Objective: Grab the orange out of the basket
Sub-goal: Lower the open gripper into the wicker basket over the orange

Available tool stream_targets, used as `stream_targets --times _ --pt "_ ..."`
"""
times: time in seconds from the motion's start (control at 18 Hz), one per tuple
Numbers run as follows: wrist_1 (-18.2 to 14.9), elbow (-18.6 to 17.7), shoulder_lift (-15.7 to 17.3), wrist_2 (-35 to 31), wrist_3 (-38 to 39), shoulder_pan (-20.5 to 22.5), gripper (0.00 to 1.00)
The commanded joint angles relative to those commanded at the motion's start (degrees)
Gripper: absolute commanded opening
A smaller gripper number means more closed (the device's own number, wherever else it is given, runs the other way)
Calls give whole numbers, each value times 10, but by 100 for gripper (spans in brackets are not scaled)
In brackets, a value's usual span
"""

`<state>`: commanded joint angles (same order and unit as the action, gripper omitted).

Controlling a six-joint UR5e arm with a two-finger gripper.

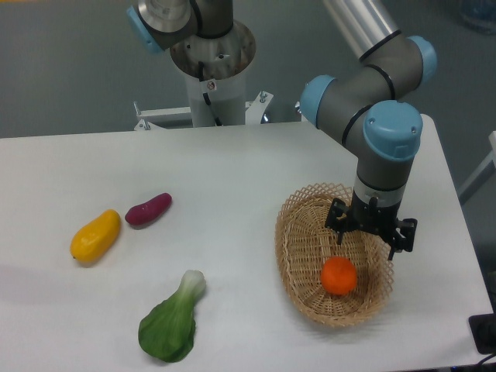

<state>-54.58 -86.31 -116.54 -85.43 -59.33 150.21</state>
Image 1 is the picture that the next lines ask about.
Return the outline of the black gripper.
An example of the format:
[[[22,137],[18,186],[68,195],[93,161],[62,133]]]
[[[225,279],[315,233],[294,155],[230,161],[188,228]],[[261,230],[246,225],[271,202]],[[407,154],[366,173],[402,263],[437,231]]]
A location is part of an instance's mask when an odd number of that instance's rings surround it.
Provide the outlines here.
[[[393,191],[354,188],[350,209],[342,199],[332,200],[325,227],[336,233],[338,245],[342,244],[345,233],[361,231],[387,241],[388,260],[393,260],[396,253],[410,253],[418,220],[397,218],[403,193],[404,188]]]

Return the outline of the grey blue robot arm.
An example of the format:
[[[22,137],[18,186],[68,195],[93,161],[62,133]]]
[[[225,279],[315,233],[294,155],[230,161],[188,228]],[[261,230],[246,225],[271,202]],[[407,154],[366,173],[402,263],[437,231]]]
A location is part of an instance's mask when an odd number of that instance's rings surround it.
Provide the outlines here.
[[[392,253],[411,251],[417,222],[399,219],[398,210],[423,121],[402,98],[434,75],[436,52],[423,38],[404,36],[379,1],[326,7],[361,67],[345,80],[315,77],[300,97],[302,116],[358,159],[352,199],[333,200],[325,225],[339,236],[379,236]],[[246,123],[243,74],[256,44],[230,1],[139,1],[127,16],[145,47],[169,51],[185,76],[194,126]]]

